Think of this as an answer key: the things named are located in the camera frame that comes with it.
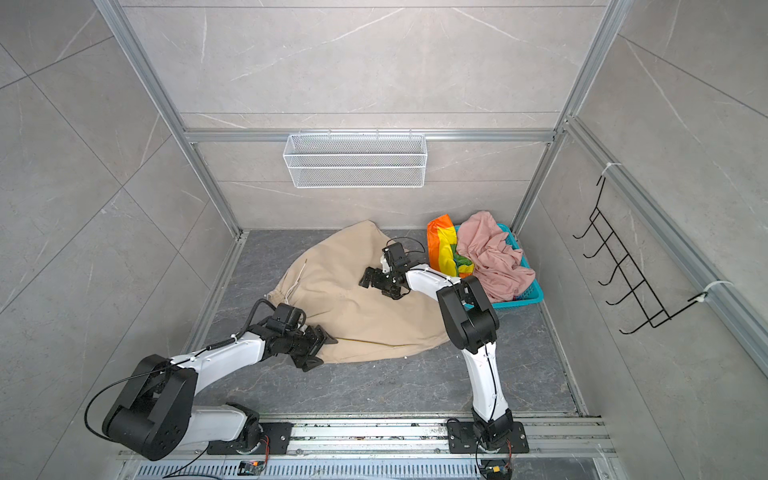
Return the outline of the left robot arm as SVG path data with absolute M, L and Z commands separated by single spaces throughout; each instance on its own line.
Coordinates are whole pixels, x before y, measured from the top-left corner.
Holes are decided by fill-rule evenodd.
M 102 422 L 102 435 L 144 458 L 165 458 L 177 447 L 222 443 L 250 453 L 261 443 L 259 414 L 245 406 L 196 406 L 195 397 L 216 381 L 279 354 L 307 372 L 322 364 L 318 353 L 338 340 L 320 326 L 249 327 L 200 351 L 142 359 Z

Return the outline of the beige shorts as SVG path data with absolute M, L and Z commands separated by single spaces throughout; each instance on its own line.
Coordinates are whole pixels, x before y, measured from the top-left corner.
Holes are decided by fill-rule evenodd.
M 324 362 L 408 357 L 449 341 L 436 300 L 420 292 L 393 300 L 359 285 L 388 241 L 371 221 L 346 227 L 303 253 L 268 294 L 274 304 L 302 309 L 308 325 L 338 340 L 321 347 Z

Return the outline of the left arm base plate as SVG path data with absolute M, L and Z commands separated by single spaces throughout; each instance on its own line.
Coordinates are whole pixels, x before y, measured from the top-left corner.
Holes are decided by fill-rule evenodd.
M 291 439 L 293 423 L 270 422 L 246 426 L 231 441 L 210 442 L 208 455 L 284 455 Z

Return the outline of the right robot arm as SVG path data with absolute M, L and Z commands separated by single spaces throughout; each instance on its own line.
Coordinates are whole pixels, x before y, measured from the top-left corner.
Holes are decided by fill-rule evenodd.
M 500 322 L 480 281 L 472 275 L 452 277 L 422 264 L 403 272 L 368 267 L 360 285 L 374 287 L 393 300 L 408 290 L 438 303 L 449 340 L 467 365 L 473 431 L 484 449 L 501 448 L 513 431 L 514 417 L 502 391 L 496 361 Z

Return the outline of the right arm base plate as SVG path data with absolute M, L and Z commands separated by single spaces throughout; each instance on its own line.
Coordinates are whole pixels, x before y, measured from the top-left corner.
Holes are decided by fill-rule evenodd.
M 511 454 L 530 452 L 523 424 L 508 418 L 499 418 L 491 423 L 480 420 L 464 422 L 450 418 L 445 426 L 452 454 L 479 453 L 480 450 Z

